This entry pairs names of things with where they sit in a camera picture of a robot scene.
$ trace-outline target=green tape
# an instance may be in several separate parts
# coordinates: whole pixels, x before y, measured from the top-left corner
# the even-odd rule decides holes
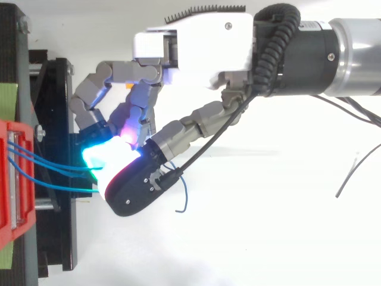
[[[15,120],[17,87],[16,83],[0,83],[1,120]]]
[[[0,83],[0,120],[15,120],[16,83]],[[13,241],[0,250],[0,269],[11,269],[13,260]]]
[[[13,258],[13,241],[0,250],[0,269],[11,269]]]

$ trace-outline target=robotic arm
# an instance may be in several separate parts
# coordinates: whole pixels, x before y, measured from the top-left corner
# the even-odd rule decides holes
[[[196,157],[167,174],[160,166],[200,137],[215,135],[211,145],[229,125],[237,124],[258,95],[381,94],[378,19],[300,21],[295,7],[276,4],[255,17],[243,6],[192,8],[166,23],[135,36],[133,61],[101,62],[70,102],[88,166],[107,157],[99,172],[108,175],[98,178],[98,188],[120,216],[139,212],[175,184]],[[164,84],[189,82],[210,89],[226,85],[222,101],[156,133],[159,91]],[[106,122],[95,107],[112,83],[134,85]],[[121,156],[117,162],[107,153],[115,141]],[[92,156],[90,150],[97,154]]]

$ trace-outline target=white wall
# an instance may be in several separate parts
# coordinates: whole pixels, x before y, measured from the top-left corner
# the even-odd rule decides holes
[[[74,86],[102,60],[130,60],[133,35],[169,14],[199,4],[246,4],[255,14],[275,2],[16,1],[33,22],[30,48],[68,58]],[[304,20],[381,15],[377,0],[290,2]],[[103,109],[125,96],[119,91]],[[218,97],[164,88],[155,109],[158,128]],[[380,100],[359,102],[380,113]],[[50,267],[40,284],[380,285],[379,152],[335,198],[356,152],[364,155],[380,141],[376,127],[314,98],[255,99],[241,122],[187,170],[185,214],[174,212],[183,207],[180,183],[132,217],[117,217],[97,195],[79,200],[79,264],[66,273]]]

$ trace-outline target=blue light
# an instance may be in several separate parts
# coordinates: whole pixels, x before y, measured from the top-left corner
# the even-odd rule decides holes
[[[84,149],[82,157],[89,168],[102,168],[91,172],[98,181],[99,193],[105,198],[106,188],[113,177],[140,157],[140,154],[132,150],[131,145],[122,138],[115,136],[109,141]]]

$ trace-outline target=white label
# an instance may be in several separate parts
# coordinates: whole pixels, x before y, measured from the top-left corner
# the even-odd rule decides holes
[[[301,21],[299,31],[320,31],[321,27],[315,21]]]
[[[319,21],[318,23],[323,30],[332,30],[332,27],[329,23],[324,21]]]

